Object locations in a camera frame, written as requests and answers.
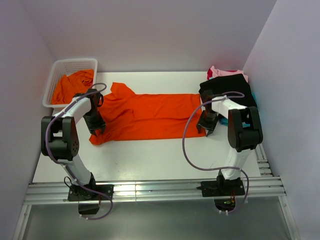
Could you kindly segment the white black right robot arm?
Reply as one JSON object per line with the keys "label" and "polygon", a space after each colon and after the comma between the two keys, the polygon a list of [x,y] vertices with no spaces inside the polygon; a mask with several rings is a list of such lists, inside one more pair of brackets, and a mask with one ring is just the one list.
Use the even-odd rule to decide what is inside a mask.
{"label": "white black right robot arm", "polygon": [[199,190],[203,197],[243,196],[245,187],[241,172],[248,156],[263,140],[263,131],[257,107],[244,106],[236,103],[233,98],[241,98],[244,94],[234,92],[235,96],[228,96],[229,92],[213,93],[205,90],[200,94],[203,103],[217,100],[205,105],[199,117],[196,128],[200,133],[209,136],[216,128],[221,117],[227,119],[227,139],[230,145],[226,157],[226,167],[220,169],[216,180],[202,181]]}

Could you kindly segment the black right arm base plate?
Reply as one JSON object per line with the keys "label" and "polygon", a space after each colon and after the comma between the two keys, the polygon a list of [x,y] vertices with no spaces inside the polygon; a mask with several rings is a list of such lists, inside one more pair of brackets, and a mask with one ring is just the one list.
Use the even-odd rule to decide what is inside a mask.
{"label": "black right arm base plate", "polygon": [[203,197],[236,197],[244,196],[246,193],[242,183],[240,185],[222,186],[216,180],[202,181],[196,189],[201,191]]}

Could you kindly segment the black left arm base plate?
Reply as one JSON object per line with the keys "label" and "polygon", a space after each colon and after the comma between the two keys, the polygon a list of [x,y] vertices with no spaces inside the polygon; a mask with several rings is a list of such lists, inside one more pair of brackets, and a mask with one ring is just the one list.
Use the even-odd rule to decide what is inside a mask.
{"label": "black left arm base plate", "polygon": [[72,185],[69,189],[67,200],[69,202],[107,201],[109,198],[112,199],[113,197],[114,185],[98,184],[95,186],[94,191],[102,193],[103,195],[85,190],[78,185]]}

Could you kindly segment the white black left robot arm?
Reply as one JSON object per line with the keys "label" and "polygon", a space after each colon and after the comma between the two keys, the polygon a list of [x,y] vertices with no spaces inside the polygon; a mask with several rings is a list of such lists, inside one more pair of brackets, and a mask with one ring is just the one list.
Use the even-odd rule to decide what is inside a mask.
{"label": "white black left robot arm", "polygon": [[41,152],[54,163],[62,166],[69,180],[69,191],[83,200],[110,199],[106,192],[97,188],[92,172],[80,158],[80,142],[77,123],[84,119],[93,136],[104,133],[106,123],[99,112],[104,103],[100,90],[90,88],[86,93],[77,93],[71,103],[54,116],[41,120]]}

